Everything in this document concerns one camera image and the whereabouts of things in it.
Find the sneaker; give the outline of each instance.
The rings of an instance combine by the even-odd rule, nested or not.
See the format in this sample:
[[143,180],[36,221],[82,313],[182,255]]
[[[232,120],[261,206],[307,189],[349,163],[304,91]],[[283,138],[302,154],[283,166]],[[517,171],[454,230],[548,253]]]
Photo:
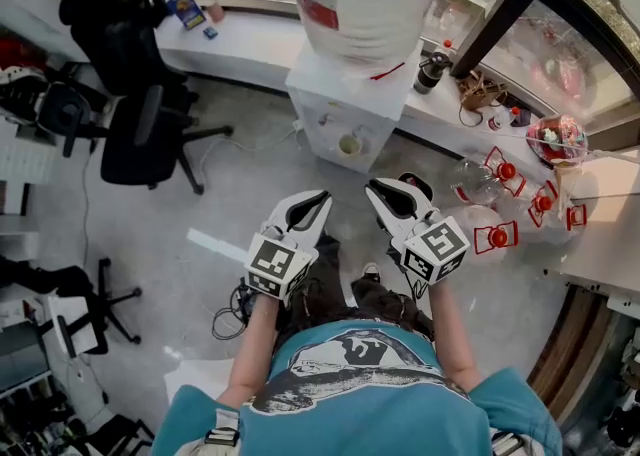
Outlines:
[[380,268],[375,262],[367,262],[362,268],[362,277],[371,278],[380,283]]

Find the white counter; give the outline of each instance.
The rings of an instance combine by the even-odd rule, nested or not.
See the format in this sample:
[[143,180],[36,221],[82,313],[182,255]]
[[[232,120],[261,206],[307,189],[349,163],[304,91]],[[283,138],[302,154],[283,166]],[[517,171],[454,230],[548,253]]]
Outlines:
[[[286,91],[287,74],[306,39],[299,21],[227,12],[217,29],[218,36],[209,40],[200,27],[186,31],[177,18],[169,17],[156,37],[163,58],[176,68]],[[445,77],[429,95],[409,92],[398,128],[463,156],[486,153],[497,145],[526,175],[540,182],[551,177],[524,139],[510,137],[524,136],[525,128],[493,132],[486,122],[467,128],[458,119],[459,107],[456,85]],[[485,119],[491,111],[483,110]]]

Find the person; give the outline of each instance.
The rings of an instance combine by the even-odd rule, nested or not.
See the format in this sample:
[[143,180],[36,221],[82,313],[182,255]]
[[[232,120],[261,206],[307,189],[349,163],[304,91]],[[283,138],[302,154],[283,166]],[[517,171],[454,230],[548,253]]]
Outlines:
[[[553,419],[513,369],[480,375],[446,282],[428,288],[430,320],[410,298],[384,288],[369,264],[352,284],[358,307],[349,308],[339,246],[320,238],[320,257],[292,292],[279,333],[278,300],[256,298],[227,389],[213,401],[183,386],[154,456],[489,456],[492,440],[504,437],[521,454],[561,454]],[[204,444],[224,411],[238,412],[236,446]]]

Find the small box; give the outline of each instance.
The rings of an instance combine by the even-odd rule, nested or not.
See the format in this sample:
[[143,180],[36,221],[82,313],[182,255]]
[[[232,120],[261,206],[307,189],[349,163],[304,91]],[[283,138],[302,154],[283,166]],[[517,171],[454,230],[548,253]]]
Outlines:
[[307,275],[313,257],[255,234],[245,263],[247,285],[264,294],[285,300]]
[[204,13],[194,0],[167,0],[167,6],[187,29],[193,29],[206,20]]
[[433,285],[458,269],[469,241],[448,216],[424,232],[407,239],[402,247],[402,266]]
[[204,36],[206,36],[209,40],[213,40],[218,36],[218,32],[211,26],[207,26],[202,32],[204,33]]

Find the box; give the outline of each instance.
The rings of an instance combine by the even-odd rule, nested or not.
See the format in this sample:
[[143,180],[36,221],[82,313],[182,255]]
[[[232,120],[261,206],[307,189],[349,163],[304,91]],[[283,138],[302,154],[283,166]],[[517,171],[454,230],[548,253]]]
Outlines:
[[167,0],[167,6],[187,29],[195,28],[206,20],[204,13],[194,0]]
[[421,49],[418,42],[402,67],[376,81],[349,75],[306,41],[286,85],[313,152],[367,172],[400,120]]

